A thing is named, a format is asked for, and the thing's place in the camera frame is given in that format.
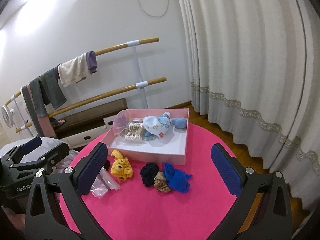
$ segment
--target clear plastic bag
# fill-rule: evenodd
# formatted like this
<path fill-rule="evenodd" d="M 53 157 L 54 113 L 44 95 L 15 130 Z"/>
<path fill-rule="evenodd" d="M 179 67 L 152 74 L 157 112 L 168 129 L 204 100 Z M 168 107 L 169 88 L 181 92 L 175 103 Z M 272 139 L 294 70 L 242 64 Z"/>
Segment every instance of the clear plastic bag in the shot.
<path fill-rule="evenodd" d="M 112 130 L 115 135 L 121 134 L 126 128 L 128 123 L 132 122 L 131 114 L 128 110 L 120 111 L 115 117 L 112 125 Z"/>
<path fill-rule="evenodd" d="M 118 190 L 120 185 L 114 181 L 111 175 L 102 168 L 91 186 L 90 191 L 95 197 L 102 198 L 108 191 Z"/>
<path fill-rule="evenodd" d="M 130 122 L 125 129 L 124 139 L 132 142 L 142 142 L 144 131 L 142 122 Z"/>

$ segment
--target pink tablecloth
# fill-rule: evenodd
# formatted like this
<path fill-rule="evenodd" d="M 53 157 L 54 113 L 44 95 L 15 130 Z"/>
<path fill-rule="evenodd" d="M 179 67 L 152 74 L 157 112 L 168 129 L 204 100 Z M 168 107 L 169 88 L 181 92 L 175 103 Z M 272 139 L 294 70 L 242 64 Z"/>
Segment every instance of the pink tablecloth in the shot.
<path fill-rule="evenodd" d="M 73 160 L 87 156 L 103 135 L 87 145 Z M 211 147 L 221 143 L 231 156 L 234 154 L 217 136 L 197 125 L 190 125 L 187 161 L 175 168 L 193 174 L 189 193 L 163 193 L 146 188 L 140 169 L 146 164 L 130 161 L 134 176 L 121 183 L 118 191 L 108 192 L 101 199 L 91 193 L 82 199 L 92 215 L 113 240 L 204 240 L 218 226 L 236 197 L 231 195 L 211 160 Z M 60 206 L 67 223 L 78 231 L 66 204 Z"/>

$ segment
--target brown scrunchie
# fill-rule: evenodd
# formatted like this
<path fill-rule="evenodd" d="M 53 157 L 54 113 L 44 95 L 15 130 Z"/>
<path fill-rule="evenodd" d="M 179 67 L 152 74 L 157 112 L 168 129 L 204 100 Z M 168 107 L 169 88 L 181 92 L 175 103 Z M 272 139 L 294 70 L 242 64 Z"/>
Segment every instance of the brown scrunchie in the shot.
<path fill-rule="evenodd" d="M 155 188 L 164 193 L 169 192 L 171 189 L 167 186 L 167 179 L 165 178 L 162 171 L 158 171 L 158 174 L 155 176 Z"/>

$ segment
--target curtain lace trim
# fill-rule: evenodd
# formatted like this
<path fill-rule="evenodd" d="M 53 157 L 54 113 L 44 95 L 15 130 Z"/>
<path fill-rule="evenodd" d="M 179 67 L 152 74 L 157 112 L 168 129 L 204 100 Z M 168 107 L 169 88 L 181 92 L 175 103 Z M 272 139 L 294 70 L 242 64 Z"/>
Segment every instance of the curtain lace trim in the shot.
<path fill-rule="evenodd" d="M 281 133 L 281 125 L 279 125 L 278 123 L 265 122 L 258 111 L 243 109 L 241 107 L 241 102 L 238 100 L 226 99 L 224 94 L 210 92 L 209 87 L 200 87 L 195 85 L 193 82 L 190 82 L 190 86 L 197 92 L 209 93 L 209 98 L 221 100 L 224 102 L 225 106 L 236 107 L 240 109 L 240 115 L 242 117 L 255 118 L 258 121 L 262 130 L 267 132 L 277 132 L 279 135 L 278 142 L 284 144 L 286 148 L 289 148 L 291 146 L 297 147 L 297 152 L 295 154 L 297 159 L 299 161 L 302 161 L 303 159 L 309 159 L 312 163 L 312 169 L 315 172 L 315 174 L 320 175 L 320 164 L 318 160 L 318 155 L 314 151 L 308 151 L 307 153 L 302 151 L 300 137 L 296 136 L 293 140 L 290 140 L 287 136 Z"/>

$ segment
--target white fan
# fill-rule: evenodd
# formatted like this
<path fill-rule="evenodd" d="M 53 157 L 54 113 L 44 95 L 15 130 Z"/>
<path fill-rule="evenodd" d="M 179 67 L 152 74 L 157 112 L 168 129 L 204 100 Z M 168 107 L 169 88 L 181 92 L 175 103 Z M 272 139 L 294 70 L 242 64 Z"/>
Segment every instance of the white fan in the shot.
<path fill-rule="evenodd" d="M 9 128 L 11 128 L 14 125 L 14 121 L 13 121 L 14 109 L 9 110 L 7 106 L 2 106 L 1 111 L 2 111 L 2 116 L 5 123 Z"/>

